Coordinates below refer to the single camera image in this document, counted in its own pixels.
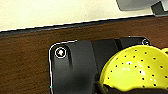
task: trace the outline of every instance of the dark wooden table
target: dark wooden table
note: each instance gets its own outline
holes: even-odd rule
[[[48,50],[56,42],[145,36],[168,47],[168,17],[46,30],[0,37],[0,94],[49,94]]]

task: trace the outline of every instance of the yellow colander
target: yellow colander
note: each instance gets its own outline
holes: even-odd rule
[[[168,90],[168,48],[162,50],[148,45],[126,48],[105,64],[100,85],[120,91],[134,88]]]

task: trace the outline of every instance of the white wall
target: white wall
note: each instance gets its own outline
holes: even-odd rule
[[[0,31],[151,14],[121,12],[116,0],[1,0]]]

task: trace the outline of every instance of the black device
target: black device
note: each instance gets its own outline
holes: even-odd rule
[[[150,45],[145,37],[55,43],[49,49],[51,94],[100,94],[95,84],[106,62],[118,51]]]

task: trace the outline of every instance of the yellow plastic object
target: yellow plastic object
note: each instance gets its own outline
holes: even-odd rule
[[[129,91],[134,88],[168,90],[168,48],[136,45],[124,49],[104,66],[99,83]]]

